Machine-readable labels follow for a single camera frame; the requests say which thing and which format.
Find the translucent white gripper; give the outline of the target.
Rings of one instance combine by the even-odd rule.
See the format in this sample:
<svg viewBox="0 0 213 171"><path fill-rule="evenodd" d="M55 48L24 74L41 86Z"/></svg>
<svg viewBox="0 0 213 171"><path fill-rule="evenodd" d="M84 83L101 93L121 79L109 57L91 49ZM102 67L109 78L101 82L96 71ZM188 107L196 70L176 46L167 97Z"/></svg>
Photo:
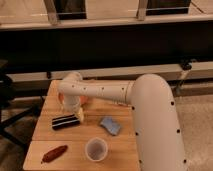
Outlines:
<svg viewBox="0 0 213 171"><path fill-rule="evenodd" d="M67 112L75 113L80 122L84 122L84 112L81 107L79 96L65 95L63 99L63 107Z"/></svg>

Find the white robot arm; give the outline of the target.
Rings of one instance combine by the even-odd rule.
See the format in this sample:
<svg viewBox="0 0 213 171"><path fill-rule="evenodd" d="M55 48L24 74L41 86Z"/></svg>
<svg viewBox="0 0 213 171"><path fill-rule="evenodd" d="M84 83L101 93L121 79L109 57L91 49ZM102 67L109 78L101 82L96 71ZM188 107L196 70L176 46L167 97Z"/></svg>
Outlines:
<svg viewBox="0 0 213 171"><path fill-rule="evenodd" d="M131 106L140 168L142 171L187 171L184 143L172 90L156 74L134 81L85 81L72 72L59 82L64 107L80 108L82 96L121 102Z"/></svg>

